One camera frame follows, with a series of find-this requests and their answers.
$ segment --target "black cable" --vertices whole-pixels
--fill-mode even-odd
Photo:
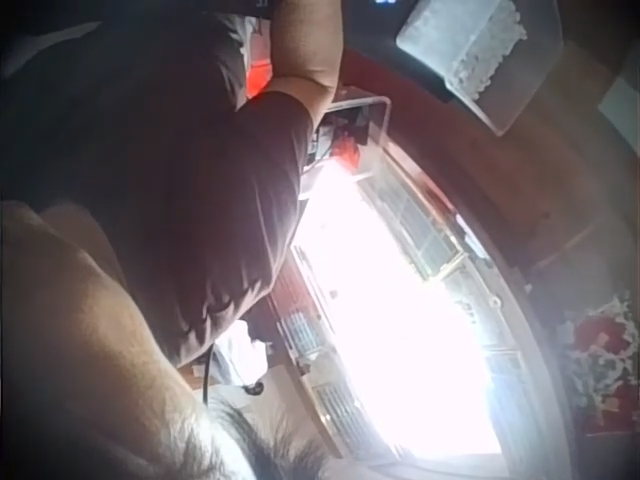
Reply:
[[[213,347],[211,345],[205,357],[207,359],[207,363],[204,366],[204,377],[202,378],[202,402],[205,406],[209,406],[209,372],[211,370],[211,360],[213,358]]]

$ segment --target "sunlight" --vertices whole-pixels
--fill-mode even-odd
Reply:
[[[323,167],[295,244],[333,292],[324,307],[336,347],[385,441],[419,456],[499,453],[465,313],[420,278],[339,165]]]

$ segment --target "t-shirt sleeve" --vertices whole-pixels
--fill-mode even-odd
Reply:
[[[298,222],[313,123],[295,98],[266,92],[213,130],[172,204],[174,245],[186,248],[175,255],[176,291],[190,342],[203,348],[273,286]]]

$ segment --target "dark t-shirt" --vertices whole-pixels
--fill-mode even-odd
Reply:
[[[2,192],[86,207],[174,363],[269,291],[298,214],[312,121],[283,93],[237,108],[228,24],[155,12],[30,60],[0,92]]]

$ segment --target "hair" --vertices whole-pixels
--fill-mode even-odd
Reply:
[[[327,460],[317,440],[296,446],[296,432],[280,420],[272,435],[265,436],[229,405],[223,407],[223,423],[238,442],[259,480],[319,480]]]
[[[95,480],[232,480],[224,459],[202,457],[202,446],[192,439],[184,448],[177,469],[156,469],[131,457],[103,439],[86,432],[60,428],[57,421],[15,423],[7,416],[3,425],[1,477],[16,480],[91,478]],[[221,422],[238,443],[258,480],[320,480],[327,459],[324,446],[300,442],[295,431],[280,421],[271,434],[260,432],[245,415],[228,404],[216,406]]]

